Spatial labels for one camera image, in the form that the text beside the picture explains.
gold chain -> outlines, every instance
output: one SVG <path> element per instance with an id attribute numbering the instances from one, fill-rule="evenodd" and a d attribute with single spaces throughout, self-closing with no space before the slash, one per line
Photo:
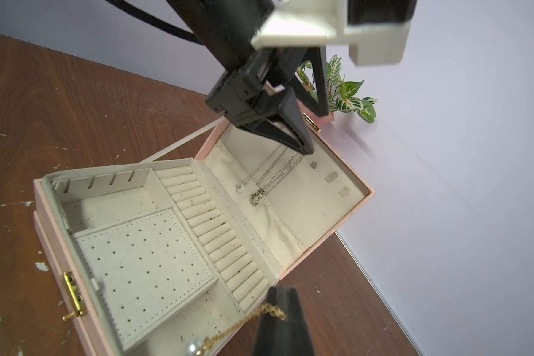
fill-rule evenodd
<path id="1" fill-rule="evenodd" d="M 279 308 L 277 305 L 271 305 L 271 303 L 264 303 L 261 304 L 257 309 L 255 309 L 251 314 L 249 314 L 247 317 L 241 319 L 237 323 L 235 323 L 231 328 L 227 329 L 226 331 L 219 333 L 218 335 L 214 336 L 211 339 L 206 338 L 204 340 L 204 350 L 211 350 L 212 346 L 214 346 L 215 343 L 220 341 L 222 338 L 228 336 L 230 333 L 237 330 L 239 327 L 241 327 L 246 322 L 255 319 L 256 317 L 269 313 L 272 317 L 277 317 L 283 321 L 287 318 L 287 315 L 281 308 Z"/>

pearl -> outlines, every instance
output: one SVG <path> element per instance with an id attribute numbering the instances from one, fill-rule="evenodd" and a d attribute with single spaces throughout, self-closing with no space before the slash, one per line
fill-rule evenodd
<path id="1" fill-rule="evenodd" d="M 186 345 L 186 356 L 202 356 L 204 352 L 204 342 L 200 339 L 194 339 Z"/>
<path id="2" fill-rule="evenodd" d="M 245 184 L 243 183 L 239 183 L 235 186 L 235 191 L 237 192 L 237 194 L 243 193 L 243 189 L 245 189 Z"/>

gold clasp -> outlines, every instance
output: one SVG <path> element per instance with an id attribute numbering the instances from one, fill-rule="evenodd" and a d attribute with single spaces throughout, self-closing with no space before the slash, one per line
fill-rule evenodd
<path id="1" fill-rule="evenodd" d="M 85 301 L 83 300 L 81 292 L 79 291 L 79 287 L 77 286 L 77 282 L 73 277 L 73 272 L 64 272 L 63 279 L 67 285 L 69 294 L 71 295 L 71 300 L 73 301 L 73 305 L 71 306 L 73 311 L 63 317 L 63 321 L 67 321 L 73 319 L 74 317 L 81 317 L 85 315 L 87 309 L 85 307 Z"/>
<path id="2" fill-rule="evenodd" d="M 314 131 L 320 133 L 320 128 L 314 123 L 312 118 L 309 118 L 309 116 L 306 115 L 305 113 L 303 113 L 303 117 L 305 118 L 306 122 L 309 123 L 313 127 Z"/>

jewelry box tray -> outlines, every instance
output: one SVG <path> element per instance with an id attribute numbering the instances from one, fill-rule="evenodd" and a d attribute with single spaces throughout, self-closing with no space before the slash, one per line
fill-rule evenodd
<path id="1" fill-rule="evenodd" d="M 183 355 L 191 340 L 254 310 L 373 196 L 313 130 L 312 138 L 315 153 L 258 206 L 249 202 L 253 179 L 242 194 L 235 186 L 277 144 L 228 121 L 194 159 L 35 180 L 36 231 L 87 355 Z"/>

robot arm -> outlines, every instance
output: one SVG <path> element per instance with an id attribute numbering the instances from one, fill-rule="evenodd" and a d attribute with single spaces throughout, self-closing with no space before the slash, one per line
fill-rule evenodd
<path id="1" fill-rule="evenodd" d="M 124 0 L 107 0 L 163 31 L 204 44 L 225 68 L 206 103 L 236 127 L 302 154 L 314 151 L 297 99 L 328 115 L 328 43 L 350 44 L 356 65 L 401 60 L 416 0 L 167 0 L 193 33 Z M 295 76 L 313 64 L 315 100 Z M 283 90 L 270 95 L 269 82 Z"/>

